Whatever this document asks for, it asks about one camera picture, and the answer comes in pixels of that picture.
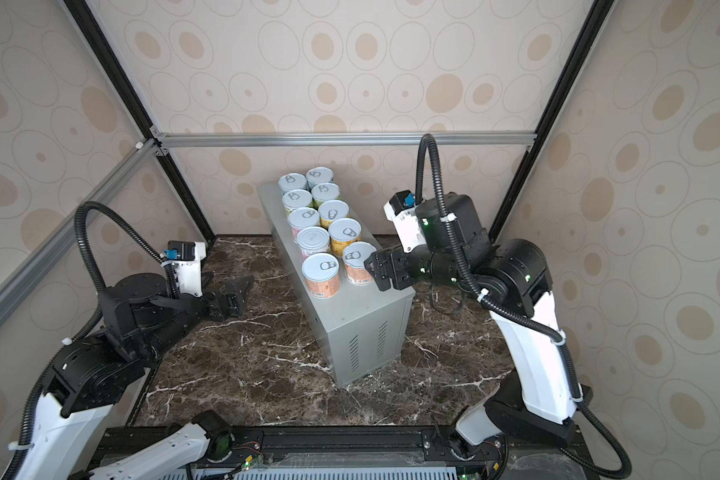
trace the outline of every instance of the black frame rail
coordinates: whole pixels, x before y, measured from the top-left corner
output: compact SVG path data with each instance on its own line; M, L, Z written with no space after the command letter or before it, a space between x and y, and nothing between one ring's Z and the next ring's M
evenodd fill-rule
M157 160L160 162L160 166L165 171L166 176L170 180L176 193L184 203L186 210L192 216L195 225L200 230L201 235L205 238L209 248L211 248L216 242L216 235L213 233L211 225L208 223L206 216L202 213L200 206L198 205L195 197L190 192L190 188L187 186L184 178L176 166L176 162L171 158L168 149L160 146L160 140L155 135L153 130L153 121L149 114L144 109L144 104L139 100L139 95L136 93L134 86L128 79L123 66L117 59L115 52L106 40L104 32L101 31L99 24L96 22L96 18L90 11L90 8L86 4L85 0L64 0L64 4L67 5L72 18L77 23L77 27L82 32L83 36L90 45L90 49L96 55L101 67L104 69L107 77L114 86L120 98L123 100L128 112L136 122L136 126L139 128L144 138L154 138L158 145Z
M503 229L507 223L514 203L518 201L520 192L536 164L539 153L541 149L544 148L544 144L547 143L547 137L549 137L552 127L560 115L560 111L563 109L568 94L573 88L576 78L579 76L579 72L581 72L586 62L586 57L592 49L597 35L600 33L600 28L605 23L606 18L608 18L613 4L614 0L595 0L594 4L592 4L592 8L581 27L579 36L576 38L576 43L574 43L574 47L571 49L570 55L568 55L568 60L563 67L563 71L557 79L557 84L552 91L550 100L547 102L547 107L541 114L541 120L539 120L539 124L536 127L536 141L520 161L518 171L515 173L512 183L507 190L507 194L501 201L501 206L499 207L498 213L496 213L494 222L490 226L488 232L490 241L495 242L498 239L501 234L501 229Z

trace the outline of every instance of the cable tie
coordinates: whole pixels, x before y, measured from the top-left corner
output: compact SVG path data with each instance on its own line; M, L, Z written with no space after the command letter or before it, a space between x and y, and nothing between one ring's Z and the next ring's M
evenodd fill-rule
M29 445L19 445L18 441L13 441L8 444L8 450L29 450L32 447L32 444Z
M487 288L483 288L482 290L480 290L480 295L478 295L478 303L482 302L483 298L489 293L490 292L488 292Z
M558 330L557 332L558 332L558 333L560 334L560 336L563 337L563 338L560 339L559 342L556 342L556 341L550 339L550 342L552 342L553 345L557 345L557 346L565 345L565 332L562 331L562 330Z
M456 214L453 212L451 212L450 214L448 214L446 216L440 217L440 221L443 222L444 224L446 224L448 222L452 222L454 220L456 220Z

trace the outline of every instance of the ventilation slot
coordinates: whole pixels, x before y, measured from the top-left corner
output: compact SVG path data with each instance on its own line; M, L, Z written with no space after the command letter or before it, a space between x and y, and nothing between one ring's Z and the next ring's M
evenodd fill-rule
M360 366L360 349L358 348L360 343L360 340L358 340L358 336L355 335L355 338L349 341L349 363L352 367L352 371L358 369Z
M387 323L384 322L382 326L378 328L378 346L376 347L376 358L382 358L384 355L384 346L387 341Z

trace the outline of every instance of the metal rail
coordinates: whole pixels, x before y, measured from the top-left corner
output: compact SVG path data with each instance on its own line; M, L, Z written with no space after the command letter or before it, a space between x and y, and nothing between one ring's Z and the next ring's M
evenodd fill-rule
M292 133L292 134L167 134L156 139L167 148L201 147L331 147L418 145L424 132ZM536 132L453 131L434 134L439 145L532 145Z
M111 202L133 177L136 168L141 166L145 159L154 158L156 152L155 141L144 140L144 146L139 150L132 150L85 200L94 200L102 204ZM89 215L88 220L91 221L92 218L95 218L95 215ZM0 326L10 318L10 315L34 291L50 269L67 254L74 243L73 212L67 215L46 241L0 284Z

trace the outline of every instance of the gray metal box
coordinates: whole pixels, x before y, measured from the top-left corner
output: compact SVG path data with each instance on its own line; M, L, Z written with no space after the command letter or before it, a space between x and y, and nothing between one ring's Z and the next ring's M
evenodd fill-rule
M280 261L328 359L336 386L343 387L398 358L414 290L409 287L380 292L374 283L353 285L347 280L343 261L339 259L342 285L338 293L327 299L314 298L304 282L301 257L282 206L280 189L276 184L263 185L259 187L259 198L269 219ZM349 208L349 216L360 222L363 241L380 248L351 205Z

